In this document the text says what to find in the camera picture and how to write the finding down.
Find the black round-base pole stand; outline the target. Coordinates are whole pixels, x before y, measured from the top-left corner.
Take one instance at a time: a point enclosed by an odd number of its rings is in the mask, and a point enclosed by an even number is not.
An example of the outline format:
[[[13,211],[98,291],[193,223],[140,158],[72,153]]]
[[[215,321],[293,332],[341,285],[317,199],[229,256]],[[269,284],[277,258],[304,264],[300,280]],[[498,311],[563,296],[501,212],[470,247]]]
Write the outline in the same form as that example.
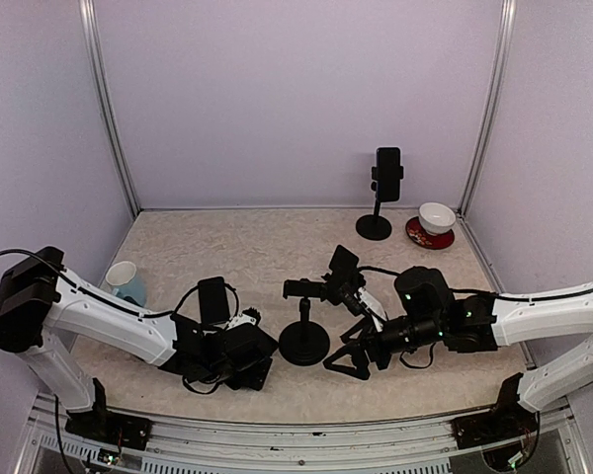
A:
[[[361,216],[356,222],[356,231],[358,234],[370,241],[382,241],[388,238],[392,232],[390,222],[381,216],[381,205],[377,197],[377,169],[376,166],[372,168],[372,183],[371,189],[375,193],[374,210],[371,214]]]

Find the blue-edged black smartphone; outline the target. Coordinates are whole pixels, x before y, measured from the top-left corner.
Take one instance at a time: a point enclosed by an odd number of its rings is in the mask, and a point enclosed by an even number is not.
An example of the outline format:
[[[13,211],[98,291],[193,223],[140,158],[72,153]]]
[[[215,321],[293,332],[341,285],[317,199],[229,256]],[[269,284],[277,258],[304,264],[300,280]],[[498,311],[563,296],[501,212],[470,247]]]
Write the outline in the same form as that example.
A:
[[[381,147],[376,153],[377,197],[380,202],[394,202],[400,198],[400,182],[403,179],[401,150],[397,147]]]

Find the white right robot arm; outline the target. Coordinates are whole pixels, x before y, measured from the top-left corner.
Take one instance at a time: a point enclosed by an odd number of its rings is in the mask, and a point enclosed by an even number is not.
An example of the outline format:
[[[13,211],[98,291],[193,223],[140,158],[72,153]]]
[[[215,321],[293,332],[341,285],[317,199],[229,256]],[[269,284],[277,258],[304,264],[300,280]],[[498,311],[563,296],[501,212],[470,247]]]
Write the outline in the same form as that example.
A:
[[[459,354],[493,352],[522,342],[567,335],[585,341],[534,370],[505,380],[487,414],[486,430],[505,438],[527,413],[593,382],[593,281],[547,292],[514,295],[454,289],[437,269],[412,267],[393,282],[404,315],[355,325],[324,366],[366,380],[369,365],[388,366],[392,355],[443,344]]]

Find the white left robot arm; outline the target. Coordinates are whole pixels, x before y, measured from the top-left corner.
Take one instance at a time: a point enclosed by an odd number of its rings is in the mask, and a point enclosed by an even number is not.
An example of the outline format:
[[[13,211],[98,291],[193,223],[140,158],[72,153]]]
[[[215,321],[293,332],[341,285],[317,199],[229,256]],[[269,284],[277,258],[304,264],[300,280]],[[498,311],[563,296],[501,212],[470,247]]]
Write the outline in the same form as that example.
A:
[[[109,410],[103,384],[87,375],[57,336],[64,330],[115,347],[165,372],[185,388],[260,390],[278,348],[248,308],[224,328],[198,323],[178,310],[154,312],[113,296],[64,266],[63,252],[19,250],[23,261],[0,279],[0,350],[18,355],[67,412],[67,430],[91,439],[147,432],[147,419]]]

